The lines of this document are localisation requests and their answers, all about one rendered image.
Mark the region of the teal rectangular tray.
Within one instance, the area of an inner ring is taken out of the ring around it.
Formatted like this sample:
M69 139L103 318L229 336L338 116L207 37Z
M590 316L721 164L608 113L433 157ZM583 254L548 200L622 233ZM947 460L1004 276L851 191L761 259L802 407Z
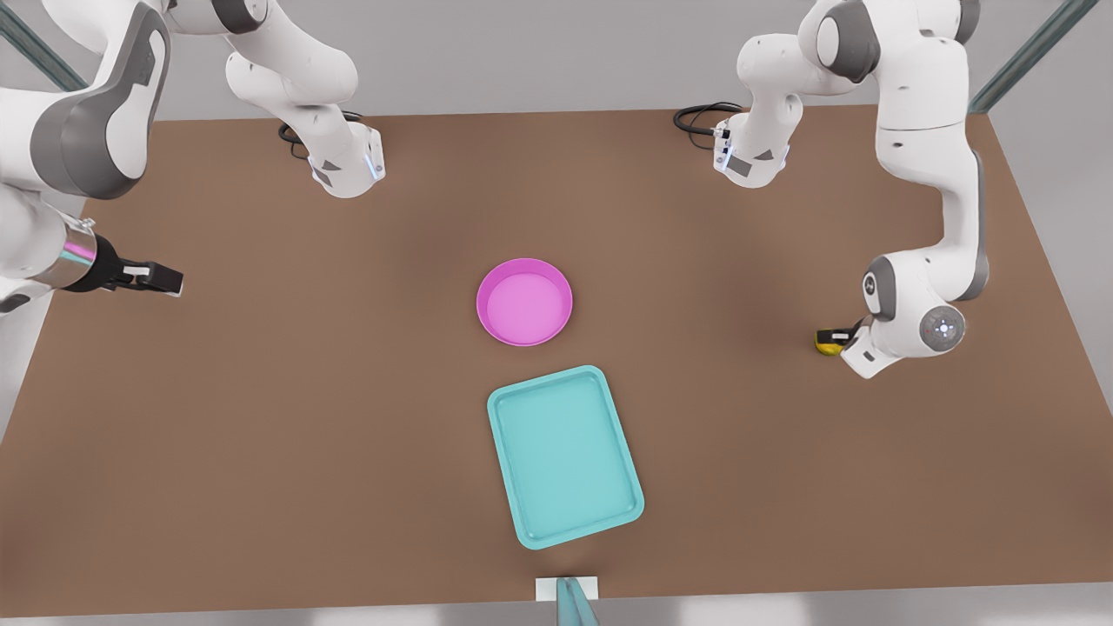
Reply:
M636 522L646 498L607 376L581 365L486 401L518 542L541 550Z

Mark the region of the pink round plate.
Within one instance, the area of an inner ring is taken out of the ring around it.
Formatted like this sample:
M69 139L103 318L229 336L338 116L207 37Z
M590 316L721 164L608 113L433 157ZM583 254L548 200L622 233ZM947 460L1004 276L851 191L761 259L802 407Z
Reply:
M505 261L477 285L477 321L490 336L512 346L534 346L556 336L573 305L564 273L542 260Z

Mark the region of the silver frame post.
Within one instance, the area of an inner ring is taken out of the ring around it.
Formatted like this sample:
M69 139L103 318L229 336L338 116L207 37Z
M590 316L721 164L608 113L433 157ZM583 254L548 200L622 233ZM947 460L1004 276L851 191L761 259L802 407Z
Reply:
M556 605L556 626L600 626L592 605L599 599L597 577L539 577L534 599Z
M37 35L30 25L24 23L20 16L16 14L4 0L0 0L0 37L8 41L17 52L23 56L24 60L43 74L55 86L62 91L77 91L86 89L88 84L73 71L70 63L57 55L51 47L45 43L43 39Z
M1062 0L1030 39L971 98L967 114L989 114L1099 3L1101 0Z

